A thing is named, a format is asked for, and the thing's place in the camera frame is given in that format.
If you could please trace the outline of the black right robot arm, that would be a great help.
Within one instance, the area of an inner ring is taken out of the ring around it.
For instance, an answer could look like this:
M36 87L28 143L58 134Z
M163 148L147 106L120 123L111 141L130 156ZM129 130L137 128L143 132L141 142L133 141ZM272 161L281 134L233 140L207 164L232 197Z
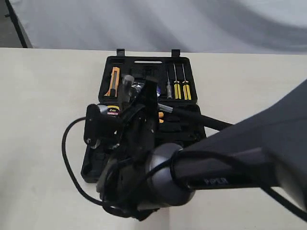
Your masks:
M143 220L188 203L197 190L258 187L307 218L307 84L270 108L187 148L163 144L142 163L114 155L98 180L103 208Z

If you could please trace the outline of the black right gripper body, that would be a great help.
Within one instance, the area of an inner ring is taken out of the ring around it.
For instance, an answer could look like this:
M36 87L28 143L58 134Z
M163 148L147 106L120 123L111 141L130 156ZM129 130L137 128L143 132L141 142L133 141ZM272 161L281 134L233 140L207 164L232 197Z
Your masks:
M133 163L143 163L155 146L158 120L148 118L143 105L134 105L121 116L123 129L120 132L116 157L131 159Z

